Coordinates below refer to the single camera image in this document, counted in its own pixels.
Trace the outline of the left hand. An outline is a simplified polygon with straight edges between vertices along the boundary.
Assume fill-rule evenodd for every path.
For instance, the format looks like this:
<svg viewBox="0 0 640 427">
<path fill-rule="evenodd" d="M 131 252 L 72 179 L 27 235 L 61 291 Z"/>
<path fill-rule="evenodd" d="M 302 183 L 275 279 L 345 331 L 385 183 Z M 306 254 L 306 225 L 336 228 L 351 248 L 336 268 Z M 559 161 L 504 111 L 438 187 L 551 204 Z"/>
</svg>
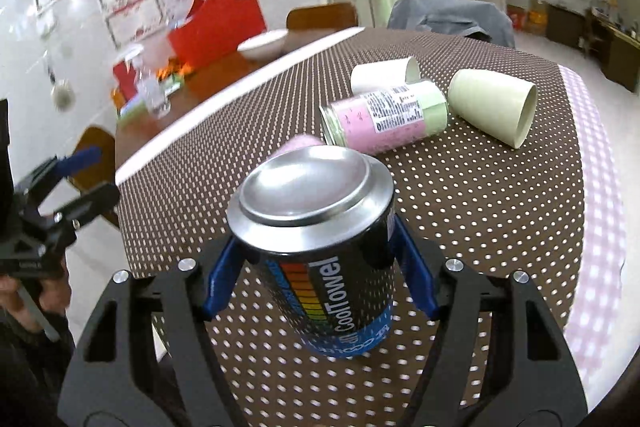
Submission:
<svg viewBox="0 0 640 427">
<path fill-rule="evenodd" d="M 63 315 L 70 306 L 72 288 L 70 288 L 70 274 L 68 274 L 66 258 L 60 260 L 61 275 L 57 279 L 39 280 L 38 294 L 22 291 L 23 284 L 9 277 L 1 275 L 1 309 L 30 333 L 43 331 L 41 317 L 46 314 Z"/>
</svg>

